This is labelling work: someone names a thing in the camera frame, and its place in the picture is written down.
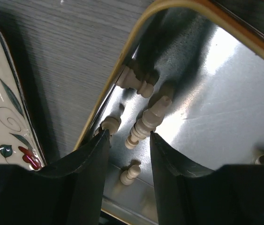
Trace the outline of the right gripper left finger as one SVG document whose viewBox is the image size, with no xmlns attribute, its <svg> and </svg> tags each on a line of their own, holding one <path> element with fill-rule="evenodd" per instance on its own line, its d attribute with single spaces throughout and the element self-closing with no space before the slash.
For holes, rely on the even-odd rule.
<svg viewBox="0 0 264 225">
<path fill-rule="evenodd" d="M 109 131 L 39 171 L 0 165 L 0 225 L 97 225 Z"/>
</svg>

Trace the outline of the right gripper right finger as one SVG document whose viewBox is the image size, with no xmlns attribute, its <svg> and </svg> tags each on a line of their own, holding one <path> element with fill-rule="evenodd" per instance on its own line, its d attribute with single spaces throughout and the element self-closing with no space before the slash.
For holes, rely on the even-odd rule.
<svg viewBox="0 0 264 225">
<path fill-rule="evenodd" d="M 150 136 L 158 223 L 264 225 L 264 165 L 206 168 Z"/>
</svg>

